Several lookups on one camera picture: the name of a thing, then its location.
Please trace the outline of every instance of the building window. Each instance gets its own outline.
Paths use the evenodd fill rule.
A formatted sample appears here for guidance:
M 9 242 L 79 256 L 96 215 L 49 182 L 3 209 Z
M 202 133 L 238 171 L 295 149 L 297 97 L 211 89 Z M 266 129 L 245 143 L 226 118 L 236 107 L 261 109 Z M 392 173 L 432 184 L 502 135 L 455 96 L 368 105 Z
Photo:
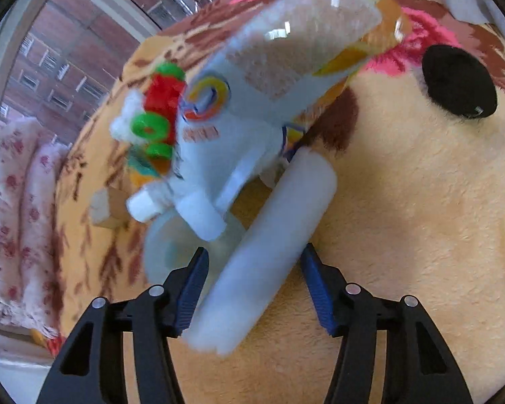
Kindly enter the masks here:
M 31 36 L 27 36 L 23 39 L 23 42 L 20 44 L 19 53 L 23 56 L 28 56 L 28 52 L 32 48 L 34 44 L 34 39 Z
M 198 11 L 198 3 L 194 0 L 174 0 L 178 3 L 186 15 L 192 15 Z
M 84 111 L 84 114 L 82 115 L 82 120 L 84 120 L 85 123 L 90 121 L 90 118 L 92 117 L 92 113 L 88 111 Z
M 63 109 L 65 111 L 69 111 L 69 108 L 71 108 L 71 105 L 73 104 L 73 102 L 69 101 L 65 97 L 56 93 L 54 90 L 52 90 L 50 92 L 50 96 L 48 98 L 48 101 L 50 103 L 52 103 L 53 105 L 58 106 L 60 109 Z
M 174 24 L 175 21 L 174 17 L 170 14 L 168 10 L 165 9 L 165 6 L 163 6 L 162 1 L 158 2 L 155 6 L 153 6 L 148 11 L 148 14 L 161 27 L 171 26 L 172 24 Z
M 57 79 L 63 80 L 63 78 L 66 76 L 68 70 L 69 70 L 69 64 L 68 63 L 63 64 L 60 67 L 58 74 L 56 75 Z
M 54 58 L 54 57 L 52 57 L 49 54 L 49 50 L 47 50 L 45 52 L 45 54 L 43 55 L 43 58 L 41 59 L 41 62 L 39 63 L 39 66 L 42 67 L 42 68 L 44 68 L 44 69 L 53 71 L 56 68 L 57 64 L 58 64 L 57 59 Z
M 88 82 L 88 78 L 86 76 L 84 76 L 81 83 L 78 84 L 77 92 L 80 91 L 89 94 L 97 100 L 100 100 L 105 95 L 105 91 L 96 86 L 94 83 Z
M 6 120 L 8 112 L 9 112 L 9 106 L 6 105 L 5 103 L 2 103 L 0 105 L 0 120 Z
M 24 71 L 20 74 L 19 82 L 21 85 L 30 88 L 32 91 L 35 91 L 39 85 L 39 80 L 36 77 L 26 74 Z

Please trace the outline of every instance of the black felt circle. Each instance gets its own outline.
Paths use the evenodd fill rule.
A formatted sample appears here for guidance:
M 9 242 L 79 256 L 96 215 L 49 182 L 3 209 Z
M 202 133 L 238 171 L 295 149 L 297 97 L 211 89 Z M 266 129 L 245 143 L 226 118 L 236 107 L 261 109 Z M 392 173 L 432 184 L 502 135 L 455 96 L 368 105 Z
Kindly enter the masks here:
M 431 45 L 423 75 L 432 101 L 455 115 L 484 118 L 498 107 L 494 82 L 477 58 L 450 45 Z

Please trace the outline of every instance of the metal screw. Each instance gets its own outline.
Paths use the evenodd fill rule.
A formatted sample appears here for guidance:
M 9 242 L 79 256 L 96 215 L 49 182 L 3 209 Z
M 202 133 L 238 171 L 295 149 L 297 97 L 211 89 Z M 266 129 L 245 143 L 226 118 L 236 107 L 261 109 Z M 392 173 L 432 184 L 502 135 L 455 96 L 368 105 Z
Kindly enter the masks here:
M 348 284 L 346 286 L 346 292 L 350 295 L 358 295 L 361 293 L 361 287 L 359 287 L 357 284 Z
M 92 301 L 92 307 L 94 308 L 101 308 L 106 304 L 106 299 L 105 298 L 95 298 Z
M 161 296 L 165 292 L 165 289 L 161 285 L 154 285 L 149 289 L 149 295 L 153 296 L 154 298 L 157 296 Z
M 419 301 L 413 296 L 406 296 L 404 298 L 404 304 L 406 304 L 408 307 L 416 307 L 419 305 Z

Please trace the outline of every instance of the floral blanket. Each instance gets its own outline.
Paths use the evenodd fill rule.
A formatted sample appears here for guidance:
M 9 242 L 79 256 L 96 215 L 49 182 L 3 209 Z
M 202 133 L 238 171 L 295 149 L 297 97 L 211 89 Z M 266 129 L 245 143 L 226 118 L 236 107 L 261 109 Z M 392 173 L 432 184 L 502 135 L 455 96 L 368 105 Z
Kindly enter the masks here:
M 57 245 L 66 336 L 96 296 L 121 301 L 147 287 L 146 225 L 91 225 L 104 186 L 133 192 L 127 147 L 109 125 L 131 88 L 145 90 L 162 60 L 191 78 L 243 23 L 272 0 L 216 0 L 145 41 L 108 101 L 73 146 L 57 185 Z M 491 25 L 454 19 L 441 0 L 396 0 L 413 30 L 370 61 L 327 108 L 305 143 L 332 163 L 339 189 L 312 241 L 322 259 L 376 296 L 416 295 L 456 357 L 476 404 L 505 384 L 505 40 Z M 431 104 L 420 72 L 429 45 L 466 49 L 497 87 L 496 114 L 461 122 Z M 249 226 L 269 195 L 259 181 L 232 212 Z M 323 402 L 340 342 L 318 324 L 306 285 L 292 272 L 243 344 L 227 359 L 170 342 L 187 402 Z M 384 365 L 384 336 L 378 365 Z M 132 353 L 125 347 L 127 365 Z M 371 403 L 381 401 L 383 372 Z M 131 372 L 127 381 L 133 382 Z
M 67 148 L 35 118 L 0 129 L 0 324 L 58 336 L 54 188 Z

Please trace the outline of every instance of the white foam cylinder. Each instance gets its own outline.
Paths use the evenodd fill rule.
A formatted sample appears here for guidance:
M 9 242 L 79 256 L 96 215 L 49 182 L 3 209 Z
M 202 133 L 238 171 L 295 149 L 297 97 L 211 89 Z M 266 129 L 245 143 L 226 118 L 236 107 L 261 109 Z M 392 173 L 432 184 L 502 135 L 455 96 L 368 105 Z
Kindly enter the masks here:
M 330 163 L 300 148 L 183 333 L 197 350 L 232 352 L 260 319 L 337 189 Z

